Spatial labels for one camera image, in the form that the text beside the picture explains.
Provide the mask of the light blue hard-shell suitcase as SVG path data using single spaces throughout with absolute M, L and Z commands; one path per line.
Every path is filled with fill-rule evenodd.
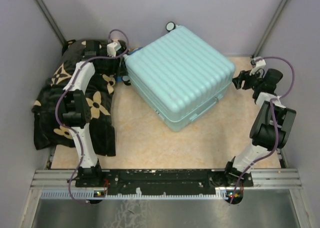
M 174 132 L 218 103 L 236 71 L 232 61 L 182 25 L 124 61 L 131 85 Z

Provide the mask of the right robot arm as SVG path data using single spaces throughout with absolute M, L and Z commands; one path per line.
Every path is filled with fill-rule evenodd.
M 248 182 L 253 166 L 268 158 L 288 141 L 297 112 L 284 106 L 276 95 L 283 74 L 276 69 L 259 73 L 242 70 L 232 79 L 236 89 L 253 90 L 252 98 L 260 110 L 251 127 L 249 144 L 226 164 L 223 180 L 229 186 Z

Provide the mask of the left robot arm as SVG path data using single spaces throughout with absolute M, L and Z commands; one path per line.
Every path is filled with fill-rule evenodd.
M 99 55 L 100 44 L 97 41 L 86 42 L 84 56 L 75 65 L 75 70 L 69 82 L 63 88 L 63 93 L 55 106 L 55 118 L 59 125 L 68 129 L 79 158 L 75 171 L 77 178 L 85 179 L 97 187 L 103 183 L 99 159 L 95 154 L 90 136 L 91 108 L 85 92 L 92 76 L 95 74 L 95 60 L 115 60 L 126 53 L 117 54 L 122 48 L 118 41 L 110 41 L 106 45 L 106 56 Z

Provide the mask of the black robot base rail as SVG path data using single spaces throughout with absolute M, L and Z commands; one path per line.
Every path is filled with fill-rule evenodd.
M 241 172 L 213 169 L 110 169 L 98 178 L 74 178 L 77 188 L 102 188 L 111 195 L 214 195 L 218 187 L 233 187 Z

